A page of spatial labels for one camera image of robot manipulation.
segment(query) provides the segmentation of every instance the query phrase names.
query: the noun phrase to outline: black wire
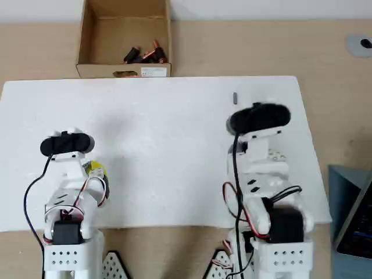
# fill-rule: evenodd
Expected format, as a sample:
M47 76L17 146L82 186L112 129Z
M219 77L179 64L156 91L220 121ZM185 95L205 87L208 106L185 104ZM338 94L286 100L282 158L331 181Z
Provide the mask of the black wire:
M239 271L239 272L230 273L229 275L226 276L225 279L227 279L227 277L229 277L229 276L234 276L234 275L242 274L248 268L249 264L251 263L252 258L253 258L253 251L251 253L251 256L249 257L249 260L248 260L248 263L246 264L246 266L241 271Z
M290 190L290 189L294 189L294 188L296 188L296 189L299 190L299 191L296 191L296 192L301 192L301 191L302 191L302 188L301 188L301 186L299 186L299 185L290 186L290 187L288 187L288 188L286 188L286 189L280 191L279 193L276 193L275 195L273 195L273 196L270 198L270 200L272 201L273 199L275 199L276 197L280 196L280 195L283 194L284 192L287 192L288 190Z
M280 201L281 199L284 199L286 196L289 196L289 195L292 195L294 193L301 192L301 191L302 191L302 189L290 190L290 191L288 191L288 192L286 192L286 193L284 193L280 196L277 196L275 199L272 199L271 202L276 203L276 202Z
M232 144L232 165L234 168L234 176L235 176L235 184L237 186L237 200L238 200L238 215L237 219L235 221L235 234L237 235L237 248L238 248L238 262L239 262L239 269L242 271L243 270L243 265L242 265L242 257L241 257L241 252L240 252L240 239L239 239L239 219L240 215L243 210L243 193L240 188L239 184L239 176L238 176L238 166L237 166L237 146L238 146L238 139L239 135L236 135L234 138L234 143ZM244 279L243 273L240 273L241 279Z
M45 167L44 167L44 170L42 171L42 174L38 178L36 178L33 182L31 182L31 184L27 187L27 189L26 189L26 191L24 193L24 197L23 197L23 212L24 212L24 216L26 217L27 223L30 226L30 229L33 232L33 234L34 234L37 242L40 245L40 249L41 249L41 255L42 255L41 278L42 279L45 278L45 272L44 272L44 246L43 246L43 244L42 244L39 236L37 235L37 233L36 233L36 231L34 229L34 226L32 225L32 223L30 221L30 218L28 217L28 213L27 213L27 195L28 195L28 192L30 191L31 187L37 181L39 181L40 179L42 179L44 177L45 173L47 172L47 169L48 169L48 166L49 166L49 163L50 163L52 157L53 157L53 154L50 154L49 157L48 157L48 160L46 160Z

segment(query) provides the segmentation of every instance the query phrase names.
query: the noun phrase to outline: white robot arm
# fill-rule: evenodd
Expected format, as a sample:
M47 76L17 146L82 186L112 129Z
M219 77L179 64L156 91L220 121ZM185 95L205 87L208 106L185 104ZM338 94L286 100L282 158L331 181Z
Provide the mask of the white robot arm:
M77 129L55 132L40 146L48 157L42 176L49 162L64 170L59 187L45 205L43 278L102 278L105 240L94 221L97 209L109 197L109 184L103 166L85 159L93 147L94 140Z
M256 103L228 120L228 130L239 139L237 171L234 171L232 147L228 153L228 174L231 181L238 177L243 209L240 219L246 222L238 235L236 230L231 230L224 241L231 253L233 270L228 275L234 277L231 279L309 278L313 243L308 233L314 221L303 203L301 187L289 182L286 157L269 148L269 138L282 133L289 120L289 110L272 103ZM226 187L230 186L235 192L236 203L236 184L224 184L227 204L232 201L226 198ZM245 242L251 244L249 251L244 248Z

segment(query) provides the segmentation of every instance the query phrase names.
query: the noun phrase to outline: wooden tabletop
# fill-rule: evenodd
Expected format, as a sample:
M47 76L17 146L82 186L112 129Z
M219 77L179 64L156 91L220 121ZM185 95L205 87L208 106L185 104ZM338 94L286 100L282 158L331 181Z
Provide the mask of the wooden tabletop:
M328 164L372 166L372 59L345 49L348 34L372 37L371 30L372 20L174 22L173 76L297 76L327 185ZM0 25L0 84L78 78L78 32L78 24ZM132 278L197 279L226 232L132 228L105 230L105 236ZM313 278L329 279L329 225L317 225L313 238ZM40 278L40 251L30 232L1 233L0 247L4 278Z

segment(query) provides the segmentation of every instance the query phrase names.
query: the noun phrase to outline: open cardboard box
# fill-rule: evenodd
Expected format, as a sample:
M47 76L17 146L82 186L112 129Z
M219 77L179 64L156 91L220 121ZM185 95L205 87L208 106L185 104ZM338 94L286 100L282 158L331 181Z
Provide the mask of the open cardboard box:
M124 64L134 46L141 54L157 39L168 63ZM168 0L85 0L77 71L81 78L170 77L171 32Z

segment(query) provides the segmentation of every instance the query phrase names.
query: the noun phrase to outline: white foam board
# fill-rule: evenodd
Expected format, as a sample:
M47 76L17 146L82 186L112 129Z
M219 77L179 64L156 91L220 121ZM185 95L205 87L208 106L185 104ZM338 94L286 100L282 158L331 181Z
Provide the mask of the white foam board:
M288 158L290 179L316 222L329 222L317 156L295 77L184 77L11 81L0 101L0 231L28 230L22 201L46 157L40 143L53 130L78 127L95 139L87 155L103 163L110 202L100 227L201 225L232 227L221 194L227 150L226 120L239 104L275 101L292 120L271 145ZM56 189L50 165L31 190L30 217L42 228L44 204Z

